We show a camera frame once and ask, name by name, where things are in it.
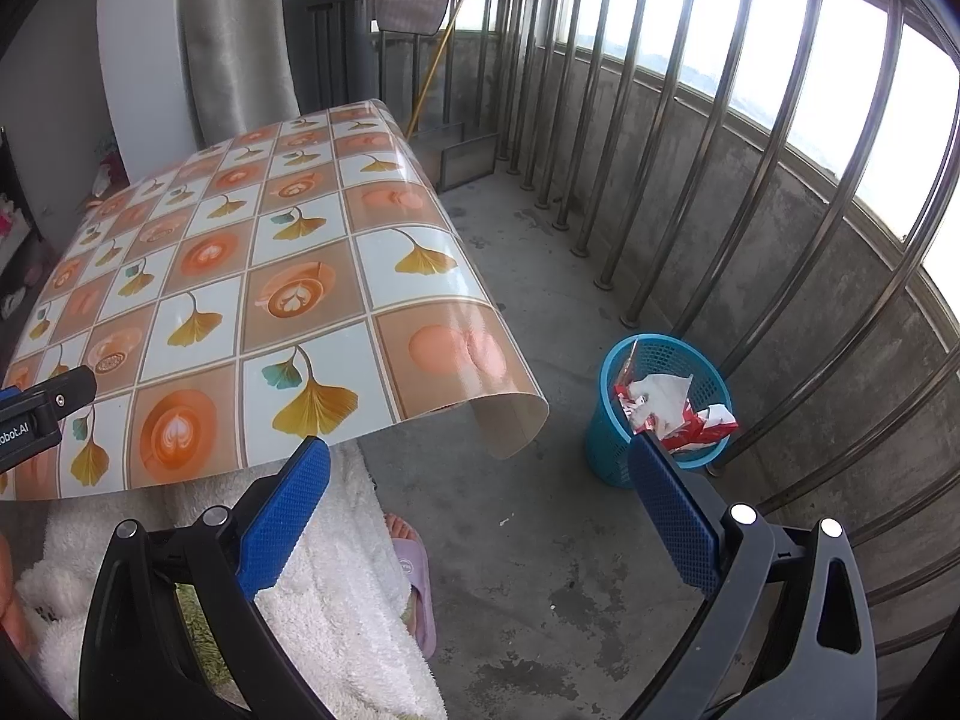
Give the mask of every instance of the purple slipper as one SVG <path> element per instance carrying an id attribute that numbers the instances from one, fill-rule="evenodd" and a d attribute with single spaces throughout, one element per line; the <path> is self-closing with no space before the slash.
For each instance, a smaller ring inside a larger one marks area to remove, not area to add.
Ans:
<path id="1" fill-rule="evenodd" d="M 426 560 L 426 549 L 419 534 L 414 538 L 393 538 L 394 552 L 400 567 L 416 590 L 416 643 L 429 659 L 437 649 L 437 627 L 433 621 L 433 605 L 430 603 L 430 569 Z"/>

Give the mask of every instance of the blue trash bin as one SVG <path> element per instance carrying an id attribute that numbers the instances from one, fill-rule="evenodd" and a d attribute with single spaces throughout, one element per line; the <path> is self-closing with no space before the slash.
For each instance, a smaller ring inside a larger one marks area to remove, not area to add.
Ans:
<path id="1" fill-rule="evenodd" d="M 723 403 L 733 411 L 730 393 L 717 369 L 690 344 L 656 333 L 641 333 L 624 338 L 608 352 L 600 368 L 599 399 L 587 427 L 584 448 L 590 469 L 608 485 L 632 488 L 627 471 L 627 448 L 632 433 L 627 418 L 613 394 L 613 382 L 637 341 L 634 355 L 634 378 L 642 379 L 649 373 L 672 373 L 675 376 L 693 374 L 688 397 L 693 410 Z M 697 469 L 714 460 L 727 446 L 730 437 L 718 445 L 692 452 L 677 452 L 674 458 L 682 469 Z"/>

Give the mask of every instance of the gray curtain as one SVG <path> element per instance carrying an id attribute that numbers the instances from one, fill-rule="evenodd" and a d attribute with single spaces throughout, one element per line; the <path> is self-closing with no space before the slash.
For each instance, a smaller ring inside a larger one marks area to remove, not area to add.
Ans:
<path id="1" fill-rule="evenodd" d="M 179 0 L 205 145 L 299 116 L 280 0 Z"/>

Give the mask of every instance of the white fluffy robe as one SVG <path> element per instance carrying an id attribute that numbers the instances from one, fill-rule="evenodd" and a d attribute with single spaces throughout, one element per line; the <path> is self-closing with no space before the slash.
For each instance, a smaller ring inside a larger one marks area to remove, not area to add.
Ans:
<path id="1" fill-rule="evenodd" d="M 51 507 L 43 560 L 17 584 L 25 605 L 56 618 L 31 621 L 37 665 L 77 717 L 80 645 L 90 597 L 117 523 L 148 530 L 187 525 L 214 504 L 232 506 L 269 464 L 166 488 L 94 495 Z M 256 596 L 274 636 L 340 720 L 446 717 L 426 661 L 400 615 L 410 594 L 356 442 L 331 451 L 330 484 L 275 587 Z"/>

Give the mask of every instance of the blue gripper pad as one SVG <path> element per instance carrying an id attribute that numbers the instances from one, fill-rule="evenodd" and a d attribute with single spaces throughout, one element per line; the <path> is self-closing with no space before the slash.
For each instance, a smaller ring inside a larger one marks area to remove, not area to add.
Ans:
<path id="1" fill-rule="evenodd" d="M 640 433 L 630 442 L 627 467 L 680 579 L 709 597 L 720 584 L 719 539 L 671 461 L 650 437 Z"/>
<path id="2" fill-rule="evenodd" d="M 292 460 L 294 466 L 282 476 L 240 538 L 237 581 L 248 601 L 280 579 L 330 481 L 330 450 L 320 439 L 306 439 Z"/>

